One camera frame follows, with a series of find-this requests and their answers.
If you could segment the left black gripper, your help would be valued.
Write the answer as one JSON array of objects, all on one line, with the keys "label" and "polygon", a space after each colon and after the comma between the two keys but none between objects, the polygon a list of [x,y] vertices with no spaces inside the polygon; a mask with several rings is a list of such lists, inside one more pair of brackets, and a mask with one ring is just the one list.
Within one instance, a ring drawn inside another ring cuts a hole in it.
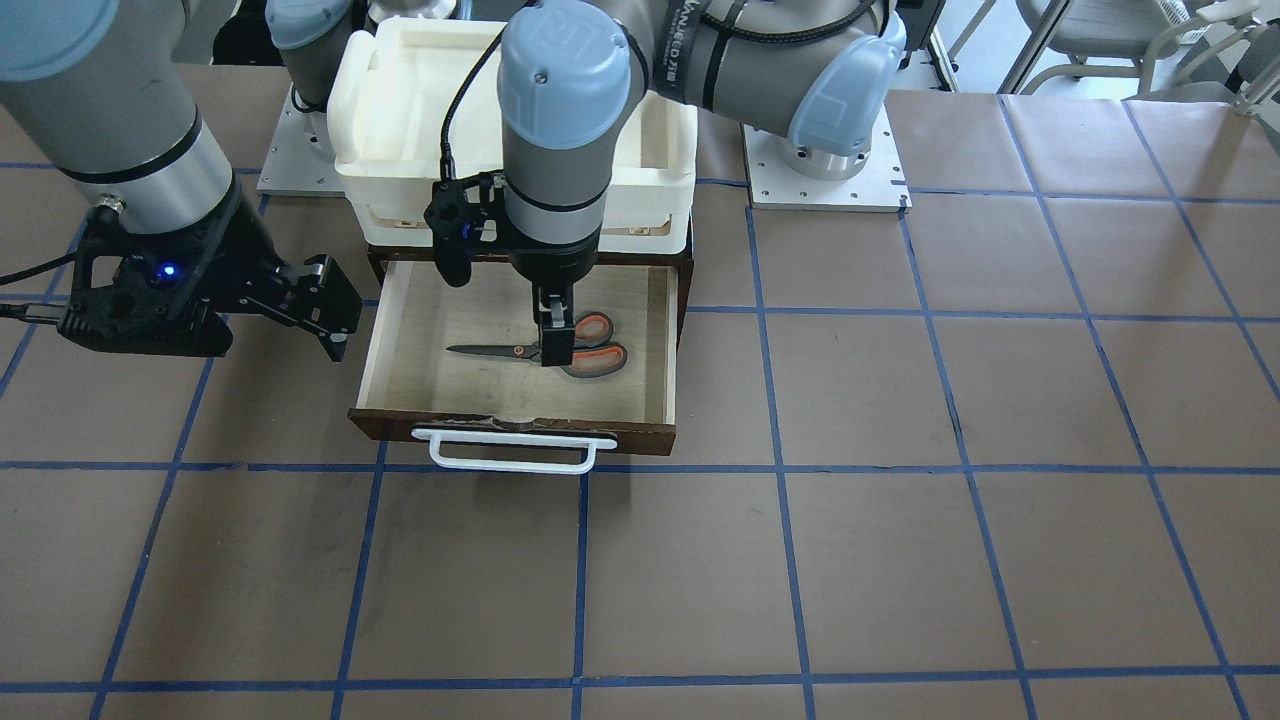
[{"label": "left black gripper", "polygon": [[536,287],[539,363],[568,366],[575,350],[573,287],[594,266],[603,197],[577,209],[526,200],[500,172],[439,179],[424,214],[436,270],[447,284],[471,279],[475,254],[503,254]]}]

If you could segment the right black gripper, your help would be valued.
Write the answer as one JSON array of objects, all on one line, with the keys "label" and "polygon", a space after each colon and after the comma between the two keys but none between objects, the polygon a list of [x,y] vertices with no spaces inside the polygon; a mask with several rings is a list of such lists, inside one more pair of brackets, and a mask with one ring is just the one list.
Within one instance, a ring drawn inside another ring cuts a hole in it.
[{"label": "right black gripper", "polygon": [[214,357],[233,342],[223,313],[259,313],[314,334],[334,363],[364,307],[326,254],[285,265],[239,190],[196,223],[159,234],[123,224],[124,204],[102,196],[86,217],[64,338],[109,354]]}]

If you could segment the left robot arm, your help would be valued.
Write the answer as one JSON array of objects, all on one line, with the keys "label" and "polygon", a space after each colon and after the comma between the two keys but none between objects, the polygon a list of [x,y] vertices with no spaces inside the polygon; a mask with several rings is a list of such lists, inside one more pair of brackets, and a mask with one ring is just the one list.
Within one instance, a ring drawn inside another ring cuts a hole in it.
[{"label": "left robot arm", "polygon": [[425,220],[443,279],[483,246],[532,287],[543,366],[573,355],[573,286],[596,261],[622,128],[648,94],[809,152],[868,152],[906,47],[891,1],[527,1],[486,47],[502,167],[457,176],[448,133]]}]

